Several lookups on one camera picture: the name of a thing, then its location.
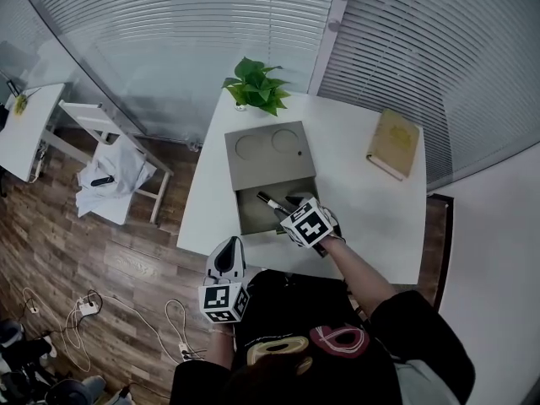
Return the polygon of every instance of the white desk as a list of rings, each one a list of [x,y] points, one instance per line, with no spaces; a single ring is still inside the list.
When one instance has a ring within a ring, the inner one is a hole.
[[[11,111],[5,128],[0,132],[0,166],[23,181],[30,179],[41,140],[75,159],[91,160],[87,154],[46,130],[64,87],[64,84],[53,84],[25,90],[23,93],[29,96],[28,104],[20,116],[13,111],[15,98],[9,96],[6,106]]]
[[[307,94],[284,101],[279,117],[248,107],[239,112],[221,94],[206,136],[178,236],[178,247],[209,255],[219,242],[240,236],[224,134],[301,120],[316,167],[321,203],[338,217],[348,244],[394,284],[418,281],[424,246],[426,174],[421,133],[411,175],[398,181],[365,154],[379,113]],[[292,273],[341,278],[329,259],[299,248],[275,232],[246,235],[246,262]]]

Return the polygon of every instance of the book cover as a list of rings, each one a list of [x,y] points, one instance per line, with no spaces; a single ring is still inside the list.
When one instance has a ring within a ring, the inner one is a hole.
[[[401,181],[411,173],[419,136],[414,123],[386,109],[379,117],[367,159]]]

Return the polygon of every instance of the wooden floor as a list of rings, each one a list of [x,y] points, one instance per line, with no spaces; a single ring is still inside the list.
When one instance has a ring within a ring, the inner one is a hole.
[[[90,151],[93,141],[83,131],[64,131],[63,138]],[[187,308],[187,336],[196,349],[205,348],[208,324],[199,315],[197,286],[203,281],[205,258],[176,248],[183,209],[191,185],[198,154],[174,143],[146,141],[147,147],[174,172],[159,212],[162,229],[116,226],[88,214],[77,217],[76,172],[82,165],[54,149],[44,175],[33,185],[10,177],[6,180],[8,198],[0,201],[0,306],[3,317],[19,317],[22,290],[32,288],[50,306],[63,324],[79,296],[96,289],[116,296],[141,312],[159,330],[169,352],[180,359],[178,338],[164,316],[168,299],[181,300]],[[155,190],[153,179],[145,188]],[[152,204],[136,196],[132,215],[149,219]],[[419,289],[433,301],[439,286],[446,209],[444,203],[428,202],[426,238]],[[181,328],[181,310],[171,306],[173,322]],[[26,312],[23,323],[29,336],[57,330],[51,313],[40,308]],[[102,375],[113,392],[136,381],[168,395],[175,365],[162,352],[156,336],[132,311],[109,300],[103,311],[83,321],[80,333],[89,353],[90,375]],[[52,334],[59,351],[57,370],[71,370],[75,378],[88,374],[66,358],[62,337]],[[79,365],[83,355],[70,353]],[[140,404],[168,402],[132,388]]]

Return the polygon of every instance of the circular cutout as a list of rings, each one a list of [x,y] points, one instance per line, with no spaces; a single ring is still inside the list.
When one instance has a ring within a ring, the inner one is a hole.
[[[261,144],[259,137],[245,135],[236,141],[235,151],[243,160],[252,160],[261,153]]]
[[[272,146],[279,153],[292,153],[298,149],[298,136],[296,133],[281,129],[272,135]]]

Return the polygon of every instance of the black sleeve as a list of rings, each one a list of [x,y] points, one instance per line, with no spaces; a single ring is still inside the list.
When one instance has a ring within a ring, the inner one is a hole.
[[[170,405],[216,403],[230,378],[230,370],[208,361],[189,361],[176,366]]]
[[[460,403],[474,385],[474,366],[462,343],[442,317],[416,291],[381,303],[371,317],[375,336],[388,352],[403,360],[424,361]]]

